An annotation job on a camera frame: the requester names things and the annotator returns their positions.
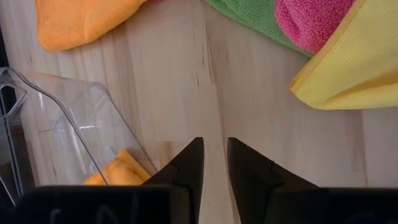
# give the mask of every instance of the yellow microfiber cloth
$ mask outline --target yellow microfiber cloth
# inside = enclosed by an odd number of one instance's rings
[[[323,110],[397,106],[397,37],[397,0],[356,0],[290,89]]]
[[[35,0],[37,35],[49,52],[89,43],[133,15],[146,0]]]
[[[142,166],[123,149],[103,171],[109,185],[141,185],[150,178]],[[106,185],[99,172],[89,177],[85,185]]]

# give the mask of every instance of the black object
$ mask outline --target black object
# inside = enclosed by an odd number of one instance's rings
[[[227,150],[242,224],[398,223],[398,190],[319,188],[236,138]]]
[[[195,138],[137,187],[41,187],[25,194],[15,224],[197,224],[203,183],[203,139]]]

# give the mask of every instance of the wood grain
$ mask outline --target wood grain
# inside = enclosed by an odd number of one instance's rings
[[[201,0],[145,3],[99,40],[57,54],[40,48],[34,18],[33,1],[0,1],[12,67],[104,84],[160,167],[205,138],[201,223],[238,223],[230,136],[317,185],[398,187],[396,108],[308,107],[289,91],[308,59]]]

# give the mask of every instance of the clear plastic container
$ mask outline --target clear plastic container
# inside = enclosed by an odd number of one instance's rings
[[[121,149],[156,173],[102,84],[0,68],[0,91],[0,178],[14,200],[95,172],[107,183],[103,168]]]

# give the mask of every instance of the pink towel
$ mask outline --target pink towel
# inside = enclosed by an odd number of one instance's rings
[[[354,0],[275,0],[275,17],[293,44],[315,54],[334,33],[353,2]]]

